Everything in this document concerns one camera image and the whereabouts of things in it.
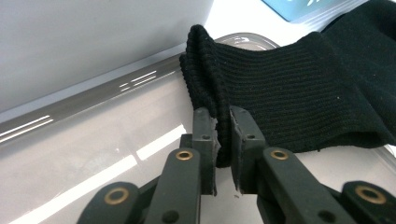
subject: gray wall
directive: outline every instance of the gray wall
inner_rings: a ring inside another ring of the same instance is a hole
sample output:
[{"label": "gray wall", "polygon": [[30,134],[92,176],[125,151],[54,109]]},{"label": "gray wall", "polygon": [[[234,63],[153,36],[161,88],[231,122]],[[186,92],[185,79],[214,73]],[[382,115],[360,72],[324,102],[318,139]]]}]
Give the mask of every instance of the gray wall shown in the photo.
[{"label": "gray wall", "polygon": [[0,112],[171,48],[212,0],[0,3]]}]

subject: ribbed knit fabric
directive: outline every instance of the ribbed knit fabric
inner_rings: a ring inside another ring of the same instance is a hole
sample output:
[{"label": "ribbed knit fabric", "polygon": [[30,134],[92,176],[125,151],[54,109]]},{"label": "ribbed knit fabric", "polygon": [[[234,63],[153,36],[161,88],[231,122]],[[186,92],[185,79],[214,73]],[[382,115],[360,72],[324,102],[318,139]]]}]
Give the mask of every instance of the ribbed knit fabric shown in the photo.
[{"label": "ribbed knit fabric", "polygon": [[269,145],[293,152],[396,145],[396,4],[369,1],[323,33],[267,51],[217,44],[191,27],[180,65],[194,109],[218,120],[217,166],[230,165],[230,105]]}]

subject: white surface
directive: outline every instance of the white surface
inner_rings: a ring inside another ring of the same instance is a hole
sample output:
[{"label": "white surface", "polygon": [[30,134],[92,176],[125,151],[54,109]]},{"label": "white surface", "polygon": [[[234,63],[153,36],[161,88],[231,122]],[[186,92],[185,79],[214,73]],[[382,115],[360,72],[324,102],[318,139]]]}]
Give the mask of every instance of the white surface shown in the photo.
[{"label": "white surface", "polygon": [[[206,27],[214,37],[251,32],[286,45],[325,23],[287,23],[260,0],[219,0]],[[125,66],[110,76],[134,69]],[[167,154],[178,147],[175,133],[191,132],[191,117],[178,73],[1,145],[0,223],[75,223],[103,185],[144,185],[161,173]],[[162,140],[164,148],[155,147]],[[137,151],[151,148],[146,160],[139,157]],[[319,181],[335,189],[344,181],[363,179],[396,194],[394,159],[378,155],[374,150],[335,147],[299,158]],[[262,223],[255,196],[234,190],[230,169],[218,170],[217,180],[219,196],[202,197],[201,223]]]}]

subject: black plastic bracket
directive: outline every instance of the black plastic bracket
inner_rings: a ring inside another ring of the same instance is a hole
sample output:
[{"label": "black plastic bracket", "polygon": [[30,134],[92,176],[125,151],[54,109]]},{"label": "black plastic bracket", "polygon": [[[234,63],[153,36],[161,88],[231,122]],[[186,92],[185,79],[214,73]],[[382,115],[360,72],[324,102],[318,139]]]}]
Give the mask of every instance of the black plastic bracket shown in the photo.
[{"label": "black plastic bracket", "polygon": [[137,223],[139,189],[131,183],[116,182],[100,189],[88,203],[78,224]]},{"label": "black plastic bracket", "polygon": [[396,199],[379,186],[348,182],[339,201],[358,223],[396,223]]},{"label": "black plastic bracket", "polygon": [[[263,151],[258,168],[258,178],[268,185],[260,196],[269,202],[276,199],[286,223],[356,223],[292,152],[269,147]],[[261,212],[267,214],[262,217],[271,216],[268,211],[263,209]]]},{"label": "black plastic bracket", "polygon": [[201,155],[201,193],[209,195],[217,194],[215,175],[217,138],[214,125],[206,108],[194,110],[191,147]]},{"label": "black plastic bracket", "polygon": [[232,164],[235,187],[246,194],[257,193],[256,160],[268,147],[262,131],[243,108],[231,106]]},{"label": "black plastic bracket", "polygon": [[145,224],[199,223],[200,154],[192,148],[172,151],[151,200]]}]

